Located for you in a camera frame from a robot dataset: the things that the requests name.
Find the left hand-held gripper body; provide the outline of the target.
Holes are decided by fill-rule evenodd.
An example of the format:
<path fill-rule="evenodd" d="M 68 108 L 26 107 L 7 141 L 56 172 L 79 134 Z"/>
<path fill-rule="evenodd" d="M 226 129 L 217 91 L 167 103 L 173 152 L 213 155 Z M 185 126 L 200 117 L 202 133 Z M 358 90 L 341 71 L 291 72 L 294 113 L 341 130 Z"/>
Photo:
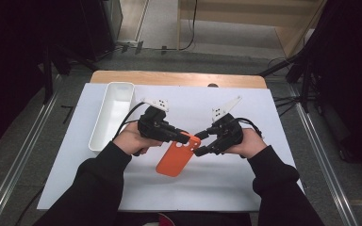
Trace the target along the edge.
<path fill-rule="evenodd" d="M 169 111 L 166 100 L 143 98 L 142 102 L 148 104 L 145 112 L 140 116 L 138 129 L 143 137 L 163 142 L 170 142 L 176 137 L 175 128 L 164 119 Z"/>

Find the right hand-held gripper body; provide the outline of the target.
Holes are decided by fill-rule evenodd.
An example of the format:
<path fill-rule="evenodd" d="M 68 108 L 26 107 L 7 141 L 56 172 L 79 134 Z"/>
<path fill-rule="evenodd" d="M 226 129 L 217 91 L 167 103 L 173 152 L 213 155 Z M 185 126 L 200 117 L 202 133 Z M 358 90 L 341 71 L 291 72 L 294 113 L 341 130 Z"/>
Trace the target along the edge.
<path fill-rule="evenodd" d="M 239 103 L 242 97 L 236 98 L 212 109 L 212 124 L 208 128 L 210 135 L 217 138 L 208 145 L 210 153 L 219 154 L 226 151 L 231 146 L 241 143 L 243 134 L 241 127 L 230 111 Z"/>

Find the orange phone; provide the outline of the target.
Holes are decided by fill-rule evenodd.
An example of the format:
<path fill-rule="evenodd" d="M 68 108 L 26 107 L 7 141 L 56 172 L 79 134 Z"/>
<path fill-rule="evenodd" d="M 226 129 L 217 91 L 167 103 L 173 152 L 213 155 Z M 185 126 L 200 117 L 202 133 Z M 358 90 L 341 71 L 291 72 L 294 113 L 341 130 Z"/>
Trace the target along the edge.
<path fill-rule="evenodd" d="M 172 141 L 170 147 L 163 154 L 156 165 L 156 172 L 170 177 L 177 177 L 188 164 L 194 150 L 201 145 L 201 139 L 187 134 L 189 140 L 183 144 L 179 141 Z"/>

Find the white plastic bin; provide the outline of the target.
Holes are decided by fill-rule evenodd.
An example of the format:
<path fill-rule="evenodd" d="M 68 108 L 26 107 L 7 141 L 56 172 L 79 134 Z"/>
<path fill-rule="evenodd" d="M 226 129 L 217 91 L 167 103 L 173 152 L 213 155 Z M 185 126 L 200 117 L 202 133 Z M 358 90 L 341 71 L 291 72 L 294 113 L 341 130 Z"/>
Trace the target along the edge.
<path fill-rule="evenodd" d="M 135 86 L 127 82 L 107 84 L 103 102 L 90 136 L 89 148 L 92 152 L 100 153 L 114 138 L 130 110 L 134 89 Z"/>

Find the person's right hand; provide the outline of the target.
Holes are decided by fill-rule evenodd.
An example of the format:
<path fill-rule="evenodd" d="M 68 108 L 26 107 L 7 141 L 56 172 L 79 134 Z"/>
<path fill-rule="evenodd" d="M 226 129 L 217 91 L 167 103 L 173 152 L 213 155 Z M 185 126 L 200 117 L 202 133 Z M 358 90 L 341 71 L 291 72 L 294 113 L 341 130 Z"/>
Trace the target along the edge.
<path fill-rule="evenodd" d="M 245 128 L 242 130 L 242 134 L 241 143 L 228 148 L 225 153 L 239 154 L 250 159 L 267 147 L 254 129 Z"/>

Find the person's left hand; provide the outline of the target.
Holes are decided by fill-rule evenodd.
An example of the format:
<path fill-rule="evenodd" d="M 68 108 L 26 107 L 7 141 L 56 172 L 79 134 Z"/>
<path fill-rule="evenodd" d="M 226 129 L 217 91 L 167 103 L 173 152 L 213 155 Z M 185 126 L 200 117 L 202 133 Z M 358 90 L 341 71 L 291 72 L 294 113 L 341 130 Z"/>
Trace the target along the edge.
<path fill-rule="evenodd" d="M 145 154 L 149 148 L 162 145 L 162 141 L 142 137 L 136 122 L 127 124 L 113 143 L 128 155 Z"/>

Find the white table mat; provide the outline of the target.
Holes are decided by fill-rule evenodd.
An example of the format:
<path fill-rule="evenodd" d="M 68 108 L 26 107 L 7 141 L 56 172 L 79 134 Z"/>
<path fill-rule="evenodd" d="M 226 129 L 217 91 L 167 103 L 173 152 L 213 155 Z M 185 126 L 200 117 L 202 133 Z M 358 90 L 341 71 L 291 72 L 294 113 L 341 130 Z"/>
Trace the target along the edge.
<path fill-rule="evenodd" d="M 211 125 L 214 107 L 240 95 L 242 99 L 232 109 L 232 115 L 252 121 L 283 162 L 294 163 L 268 89 L 134 86 L 126 116 L 130 119 L 140 116 L 144 108 L 139 102 L 143 98 L 166 100 L 170 106 L 167 121 L 192 134 Z M 90 150 L 89 142 L 106 87 L 106 84 L 85 85 L 42 192 L 39 209 L 49 209 L 73 183 L 78 166 L 97 155 Z M 167 149 L 166 145 L 152 148 L 128 164 L 124 172 L 122 211 L 258 210 L 260 198 L 252 189 L 255 176 L 245 159 L 236 154 L 213 153 L 192 157 L 177 177 L 170 177 L 156 172 L 156 165 Z"/>

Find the red and white item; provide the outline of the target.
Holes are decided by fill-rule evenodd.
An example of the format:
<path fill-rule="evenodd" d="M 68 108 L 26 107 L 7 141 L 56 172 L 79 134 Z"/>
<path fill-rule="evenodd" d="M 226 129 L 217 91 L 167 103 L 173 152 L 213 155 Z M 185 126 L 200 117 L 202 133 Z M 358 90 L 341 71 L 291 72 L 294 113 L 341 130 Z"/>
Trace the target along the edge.
<path fill-rule="evenodd" d="M 175 226 L 173 221 L 164 214 L 158 214 L 158 226 Z"/>

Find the black tripod stand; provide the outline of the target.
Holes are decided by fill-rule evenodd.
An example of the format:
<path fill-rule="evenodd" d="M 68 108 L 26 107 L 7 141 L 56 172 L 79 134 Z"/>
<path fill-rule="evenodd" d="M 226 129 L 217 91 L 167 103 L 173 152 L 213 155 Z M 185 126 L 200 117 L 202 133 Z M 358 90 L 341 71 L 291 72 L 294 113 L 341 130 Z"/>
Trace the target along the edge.
<path fill-rule="evenodd" d="M 285 75 L 285 79 L 288 84 L 296 84 L 301 82 L 301 91 L 298 96 L 290 97 L 290 102 L 294 104 L 300 104 L 305 113 L 308 113 L 307 103 L 315 100 L 315 97 L 309 96 L 310 84 L 312 75 L 314 72 L 313 62 L 304 54 L 298 53 L 294 56 L 284 58 L 281 62 L 271 66 L 258 73 L 261 77 L 267 77 L 277 71 L 284 68 L 288 68 L 288 73 Z"/>

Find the black cabinet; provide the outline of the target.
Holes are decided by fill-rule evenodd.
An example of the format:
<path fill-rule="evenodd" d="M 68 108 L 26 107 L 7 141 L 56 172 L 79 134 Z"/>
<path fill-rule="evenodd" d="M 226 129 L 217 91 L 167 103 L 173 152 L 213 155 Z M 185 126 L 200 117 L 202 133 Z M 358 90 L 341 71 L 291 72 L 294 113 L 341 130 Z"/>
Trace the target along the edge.
<path fill-rule="evenodd" d="M 80 0 L 87 34 L 87 56 L 93 61 L 114 50 L 123 22 L 120 0 Z"/>

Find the black metal stand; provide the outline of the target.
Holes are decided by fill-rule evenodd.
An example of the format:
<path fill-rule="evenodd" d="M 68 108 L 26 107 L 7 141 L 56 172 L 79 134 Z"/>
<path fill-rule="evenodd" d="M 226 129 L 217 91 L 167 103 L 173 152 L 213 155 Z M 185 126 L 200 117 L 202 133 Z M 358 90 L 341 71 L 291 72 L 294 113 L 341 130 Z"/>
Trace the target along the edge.
<path fill-rule="evenodd" d="M 52 60 L 50 46 L 46 45 L 43 51 L 43 74 L 44 74 L 44 103 L 47 104 L 53 95 Z"/>

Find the dark curtain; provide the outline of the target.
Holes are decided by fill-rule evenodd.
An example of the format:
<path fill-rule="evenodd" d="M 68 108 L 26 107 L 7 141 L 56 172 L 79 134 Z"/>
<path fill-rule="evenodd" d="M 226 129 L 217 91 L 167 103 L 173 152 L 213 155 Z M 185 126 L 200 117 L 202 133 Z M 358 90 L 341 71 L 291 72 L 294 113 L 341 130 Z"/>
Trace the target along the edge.
<path fill-rule="evenodd" d="M 59 51 L 75 0 L 0 0 L 0 138 L 44 87 L 40 69 L 50 46 L 52 65 L 67 73 Z"/>
<path fill-rule="evenodd" d="M 362 163 L 362 0 L 327 0 L 312 40 L 325 120 L 342 158 Z"/>

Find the metal floor rail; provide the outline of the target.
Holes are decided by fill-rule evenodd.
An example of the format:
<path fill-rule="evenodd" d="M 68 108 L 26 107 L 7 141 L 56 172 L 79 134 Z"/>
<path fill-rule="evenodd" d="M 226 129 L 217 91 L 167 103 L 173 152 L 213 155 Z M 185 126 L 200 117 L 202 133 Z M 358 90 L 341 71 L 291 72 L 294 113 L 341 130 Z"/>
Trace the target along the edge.
<path fill-rule="evenodd" d="M 321 168 L 324 180 L 330 190 L 332 199 L 341 217 L 344 226 L 359 226 L 355 217 L 354 211 L 346 197 L 346 194 L 339 182 L 334 168 L 328 158 L 328 155 L 323 148 L 319 135 L 315 129 L 310 114 L 306 113 L 303 108 L 303 103 L 300 101 L 297 106 L 299 117 L 302 121 L 306 134 L 311 143 L 314 154 Z"/>
<path fill-rule="evenodd" d="M 25 164 L 27 163 L 28 158 L 33 151 L 41 131 L 52 112 L 52 109 L 57 101 L 58 94 L 61 90 L 63 80 L 64 78 L 60 74 L 55 77 L 52 97 L 41 107 L 38 117 L 34 120 L 32 127 L 30 128 L 25 141 L 22 144 L 22 147 L 17 153 L 16 158 L 11 164 L 5 179 L 0 185 L 0 216 L 25 168 Z"/>

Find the light wooden shelf frame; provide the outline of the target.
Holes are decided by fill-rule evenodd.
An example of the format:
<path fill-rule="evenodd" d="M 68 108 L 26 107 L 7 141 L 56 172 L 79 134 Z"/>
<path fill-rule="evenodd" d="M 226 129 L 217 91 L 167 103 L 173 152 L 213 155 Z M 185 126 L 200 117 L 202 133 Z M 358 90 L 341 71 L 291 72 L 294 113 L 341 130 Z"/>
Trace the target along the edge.
<path fill-rule="evenodd" d="M 197 0 L 197 21 L 273 26 L 287 57 L 297 54 L 327 0 Z"/>

